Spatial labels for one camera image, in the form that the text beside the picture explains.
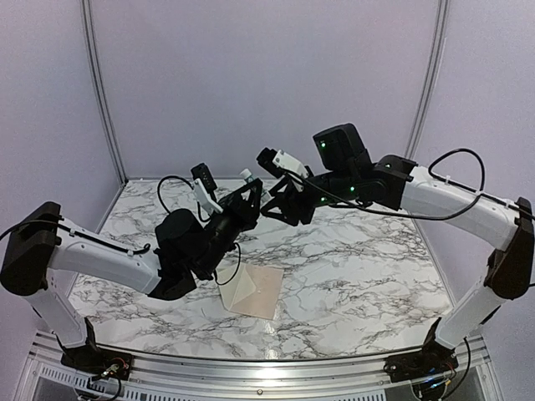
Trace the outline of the green white glue stick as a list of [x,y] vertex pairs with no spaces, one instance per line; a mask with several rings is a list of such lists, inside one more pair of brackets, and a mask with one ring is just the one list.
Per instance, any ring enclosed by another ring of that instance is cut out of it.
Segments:
[[249,183],[249,182],[252,182],[253,180],[255,180],[255,176],[254,174],[249,170],[249,169],[244,169],[240,172],[240,176],[242,177],[242,179],[246,182],[246,183]]

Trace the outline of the cream envelope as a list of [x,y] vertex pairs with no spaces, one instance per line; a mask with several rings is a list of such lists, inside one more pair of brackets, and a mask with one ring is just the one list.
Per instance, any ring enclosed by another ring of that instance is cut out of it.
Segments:
[[242,263],[228,281],[234,267],[217,270],[223,282],[219,286],[223,306],[229,311],[250,317],[273,320],[282,283],[283,269]]

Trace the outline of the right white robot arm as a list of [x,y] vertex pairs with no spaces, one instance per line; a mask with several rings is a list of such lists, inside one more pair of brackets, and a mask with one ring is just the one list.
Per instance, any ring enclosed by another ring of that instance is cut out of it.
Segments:
[[265,148],[258,164],[279,182],[262,214],[290,226],[306,225],[320,206],[385,216],[444,221],[479,237],[494,250],[487,274],[429,331],[414,366],[434,373],[463,338],[484,324],[500,306],[522,297],[531,285],[534,217],[524,198],[512,202],[437,175],[431,167],[398,155],[371,160],[356,127],[341,124],[313,137],[325,173],[314,175],[304,163],[283,150]]

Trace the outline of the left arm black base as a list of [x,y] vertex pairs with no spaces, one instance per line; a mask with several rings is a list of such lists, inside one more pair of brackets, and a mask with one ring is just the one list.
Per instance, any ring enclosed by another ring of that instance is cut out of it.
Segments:
[[127,380],[130,376],[133,356],[130,353],[101,348],[97,345],[94,328],[89,319],[84,319],[87,336],[85,343],[76,348],[66,348],[58,341],[63,355],[61,363],[64,366],[75,368],[79,371],[92,373],[98,378],[104,377],[104,372],[117,365],[116,371],[109,371],[109,374],[120,380]]

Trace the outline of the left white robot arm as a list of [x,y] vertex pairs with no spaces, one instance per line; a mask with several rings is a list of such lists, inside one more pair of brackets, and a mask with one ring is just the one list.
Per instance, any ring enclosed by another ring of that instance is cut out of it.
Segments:
[[237,237],[256,226],[263,184],[254,179],[219,201],[200,180],[194,188],[210,220],[202,225],[188,209],[172,211],[155,228],[156,248],[137,250],[75,225],[61,215],[57,203],[43,203],[4,233],[3,288],[25,298],[85,370],[99,371],[105,353],[94,345],[88,320],[57,292],[50,272],[98,277],[164,301],[184,297],[197,282],[214,279],[222,258],[236,248]]

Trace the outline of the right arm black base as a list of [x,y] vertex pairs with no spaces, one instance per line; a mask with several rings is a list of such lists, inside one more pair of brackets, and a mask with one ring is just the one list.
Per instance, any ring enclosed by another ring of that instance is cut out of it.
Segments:
[[389,375],[392,383],[444,373],[459,366],[454,356],[455,349],[436,341],[436,329],[440,321],[439,317],[431,325],[420,350],[398,353],[385,360],[384,372]]

